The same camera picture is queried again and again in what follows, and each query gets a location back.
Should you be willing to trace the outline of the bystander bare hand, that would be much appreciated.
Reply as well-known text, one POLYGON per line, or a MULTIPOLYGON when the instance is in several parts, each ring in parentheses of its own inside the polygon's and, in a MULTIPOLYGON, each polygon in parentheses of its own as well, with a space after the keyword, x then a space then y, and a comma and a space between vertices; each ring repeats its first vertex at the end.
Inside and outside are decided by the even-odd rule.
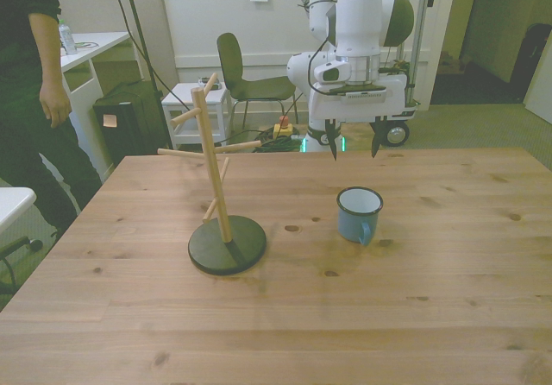
POLYGON ((44 80, 40 90, 40 103, 51 128, 56 129, 72 112, 71 102, 60 81, 44 80))

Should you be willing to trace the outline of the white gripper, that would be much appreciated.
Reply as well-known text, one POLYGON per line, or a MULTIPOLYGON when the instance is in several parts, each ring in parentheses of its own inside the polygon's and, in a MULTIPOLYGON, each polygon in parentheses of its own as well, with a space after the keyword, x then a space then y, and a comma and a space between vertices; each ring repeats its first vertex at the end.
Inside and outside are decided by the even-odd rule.
POLYGON ((310 92, 310 119, 326 119, 325 132, 334 159, 337 157, 336 141, 341 136, 341 124, 338 121, 372 122, 374 137, 371 153, 374 158, 386 137, 387 117, 383 116, 398 115, 405 109, 407 76, 403 73, 381 74, 373 84, 364 84, 360 92, 329 95, 331 89, 342 85, 342 82, 326 85, 315 83, 319 92, 310 92))

